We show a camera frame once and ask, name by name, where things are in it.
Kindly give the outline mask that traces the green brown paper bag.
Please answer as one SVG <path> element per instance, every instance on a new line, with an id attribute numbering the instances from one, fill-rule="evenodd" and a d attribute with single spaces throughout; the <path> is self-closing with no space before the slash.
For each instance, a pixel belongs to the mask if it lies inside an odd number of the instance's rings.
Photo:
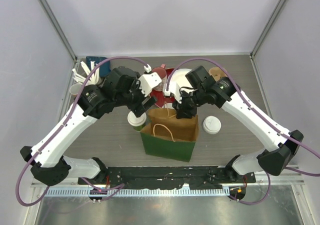
<path id="1" fill-rule="evenodd" d="M 147 117 L 149 123 L 140 131 L 145 153 L 188 163 L 199 135 L 198 116 L 178 119 L 172 108 L 153 108 Z"/>

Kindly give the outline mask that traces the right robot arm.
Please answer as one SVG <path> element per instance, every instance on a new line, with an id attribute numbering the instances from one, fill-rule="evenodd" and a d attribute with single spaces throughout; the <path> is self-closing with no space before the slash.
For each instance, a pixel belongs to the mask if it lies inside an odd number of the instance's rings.
<path id="1" fill-rule="evenodd" d="M 226 178 L 238 182 L 250 172 L 264 171 L 278 176 L 299 149 L 304 135 L 275 122 L 259 107 L 251 103 L 243 90 L 227 76 L 216 80 L 202 65 L 184 74 L 188 85 L 174 80 L 177 70 L 167 78 L 164 93 L 172 93 L 178 119 L 191 119 L 198 107 L 215 105 L 229 113 L 248 128 L 262 143 L 263 149 L 246 155 L 236 155 L 228 164 Z"/>

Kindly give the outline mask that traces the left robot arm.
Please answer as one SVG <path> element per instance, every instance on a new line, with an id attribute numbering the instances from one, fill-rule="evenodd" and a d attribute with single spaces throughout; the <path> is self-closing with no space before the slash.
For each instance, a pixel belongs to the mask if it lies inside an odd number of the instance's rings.
<path id="1" fill-rule="evenodd" d="M 160 83 L 155 72 L 141 75 L 120 66 L 111 70 L 100 85 L 85 86 L 65 118 L 41 142 L 20 150 L 23 159 L 30 162 L 34 178 L 50 187 L 64 179 L 78 178 L 102 184 L 108 169 L 100 159 L 71 158 L 64 155 L 65 151 L 82 132 L 114 108 L 126 106 L 137 118 L 141 117 L 157 101 L 147 97 Z"/>

